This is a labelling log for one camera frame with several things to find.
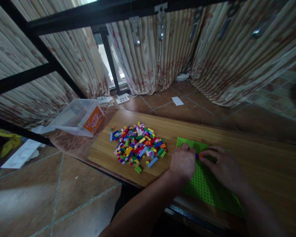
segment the tiled floor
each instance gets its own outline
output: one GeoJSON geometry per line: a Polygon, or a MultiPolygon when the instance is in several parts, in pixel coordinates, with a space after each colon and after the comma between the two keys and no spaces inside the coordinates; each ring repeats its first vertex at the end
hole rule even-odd
{"type": "MultiPolygon", "coordinates": [[[[214,105],[189,82],[114,107],[296,143],[296,122],[249,103],[214,105]],[[184,105],[176,106],[175,96],[184,105]]],[[[0,170],[0,236],[98,236],[119,194],[115,180],[55,148],[40,148],[22,169],[0,170]]]]}
{"type": "Polygon", "coordinates": [[[0,236],[98,236],[120,194],[115,180],[50,146],[0,170],[0,236]]]}
{"type": "Polygon", "coordinates": [[[296,143],[296,121],[247,102],[232,109],[215,105],[188,81],[173,83],[169,89],[153,95],[130,97],[124,104],[114,103],[114,108],[296,143]],[[175,96],[184,105],[176,106],[171,99],[175,96]]]}

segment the striped curtain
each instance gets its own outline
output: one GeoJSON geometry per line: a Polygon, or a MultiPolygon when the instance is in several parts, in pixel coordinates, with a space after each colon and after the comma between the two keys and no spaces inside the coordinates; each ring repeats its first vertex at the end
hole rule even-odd
{"type": "MultiPolygon", "coordinates": [[[[81,0],[12,2],[27,21],[86,3],[81,0]]],[[[88,98],[109,94],[110,77],[96,46],[91,27],[44,35],[41,39],[88,98]]]]}
{"type": "MultiPolygon", "coordinates": [[[[86,3],[12,1],[28,21],[86,3]]],[[[90,27],[41,38],[88,98],[109,93],[109,75],[90,27]]],[[[45,63],[47,60],[0,7],[0,79],[45,63]]],[[[74,91],[54,72],[0,95],[0,118],[25,128],[46,124],[74,98],[74,91]]]]}
{"type": "Polygon", "coordinates": [[[272,2],[243,2],[218,41],[229,8],[228,2],[206,8],[189,72],[192,85],[211,102],[234,107],[296,64],[296,0],[283,4],[258,39],[251,35],[265,14],[272,11],[272,2]]]}
{"type": "Polygon", "coordinates": [[[195,10],[165,14],[164,37],[159,41],[156,15],[139,20],[140,47],[132,38],[129,20],[107,24],[107,29],[130,90],[135,94],[153,94],[173,83],[186,65],[196,42],[189,42],[195,10]]]}

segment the wooden table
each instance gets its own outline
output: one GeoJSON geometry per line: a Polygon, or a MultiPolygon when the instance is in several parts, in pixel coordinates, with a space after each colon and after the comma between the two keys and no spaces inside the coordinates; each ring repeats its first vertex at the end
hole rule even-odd
{"type": "MultiPolygon", "coordinates": [[[[289,230],[296,234],[296,145],[119,110],[91,146],[89,159],[147,187],[168,169],[178,136],[229,149],[241,163],[244,173],[256,191],[272,204],[289,230]],[[122,128],[137,124],[138,121],[153,129],[158,138],[164,138],[168,147],[167,155],[151,168],[148,168],[143,160],[140,163],[144,168],[141,174],[137,174],[133,166],[118,162],[113,153],[116,142],[109,141],[111,127],[122,128]]],[[[244,220],[200,200],[182,194],[175,202],[188,207],[212,223],[245,232],[244,220]]]]}

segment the metal clip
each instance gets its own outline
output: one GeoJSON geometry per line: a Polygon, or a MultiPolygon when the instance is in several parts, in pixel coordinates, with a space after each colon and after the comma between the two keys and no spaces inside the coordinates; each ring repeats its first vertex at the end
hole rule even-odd
{"type": "Polygon", "coordinates": [[[158,20],[159,20],[159,25],[158,25],[158,37],[159,40],[163,40],[163,35],[164,35],[164,25],[163,25],[163,19],[165,17],[165,9],[168,8],[168,3],[163,3],[160,5],[155,6],[155,12],[158,12],[158,20]]]}
{"type": "Polygon", "coordinates": [[[231,22],[231,19],[232,17],[237,13],[237,11],[239,10],[239,2],[235,2],[233,3],[230,8],[228,9],[227,11],[227,19],[223,25],[223,27],[221,28],[220,32],[219,32],[219,35],[218,35],[218,41],[221,41],[222,38],[224,37],[227,29],[228,29],[228,26],[231,22]]]}
{"type": "Polygon", "coordinates": [[[190,42],[192,42],[194,39],[197,24],[198,24],[198,21],[200,20],[200,18],[202,17],[202,14],[203,14],[203,7],[197,8],[195,11],[195,14],[194,14],[194,24],[193,24],[192,32],[190,34],[190,40],[189,40],[190,42]]]}
{"type": "Polygon", "coordinates": [[[252,33],[253,39],[258,39],[264,34],[264,32],[267,30],[267,28],[269,28],[270,24],[273,22],[277,14],[286,3],[287,1],[278,0],[274,0],[271,3],[268,14],[260,21],[257,28],[252,33]]]}
{"type": "Polygon", "coordinates": [[[133,28],[132,37],[135,46],[140,46],[140,38],[139,38],[139,32],[138,32],[138,23],[139,23],[139,16],[134,16],[129,18],[129,23],[131,24],[133,28]]]}

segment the clear plastic container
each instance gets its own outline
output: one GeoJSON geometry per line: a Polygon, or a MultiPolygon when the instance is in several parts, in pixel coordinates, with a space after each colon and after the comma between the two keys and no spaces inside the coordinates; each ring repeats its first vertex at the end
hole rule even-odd
{"type": "Polygon", "coordinates": [[[74,99],[49,126],[73,135],[93,137],[104,113],[96,99],[74,99]]]}

